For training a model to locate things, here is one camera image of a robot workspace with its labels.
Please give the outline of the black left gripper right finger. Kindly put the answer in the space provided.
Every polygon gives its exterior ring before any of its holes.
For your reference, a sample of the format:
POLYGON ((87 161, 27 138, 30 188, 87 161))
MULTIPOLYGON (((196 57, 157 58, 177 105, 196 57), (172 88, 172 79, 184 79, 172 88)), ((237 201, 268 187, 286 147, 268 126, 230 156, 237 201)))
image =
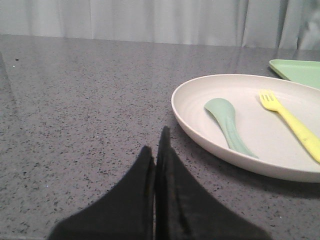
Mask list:
POLYGON ((157 240, 269 240, 266 231, 234 213, 209 194, 171 147, 162 130, 156 164, 157 240))

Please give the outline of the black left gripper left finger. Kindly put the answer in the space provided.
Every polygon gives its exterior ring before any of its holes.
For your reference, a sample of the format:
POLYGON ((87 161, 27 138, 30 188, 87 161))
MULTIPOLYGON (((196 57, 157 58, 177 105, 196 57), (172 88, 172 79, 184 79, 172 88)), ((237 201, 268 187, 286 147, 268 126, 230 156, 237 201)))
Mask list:
POLYGON ((150 147, 98 201, 62 220, 50 240, 153 239, 155 163, 150 147))

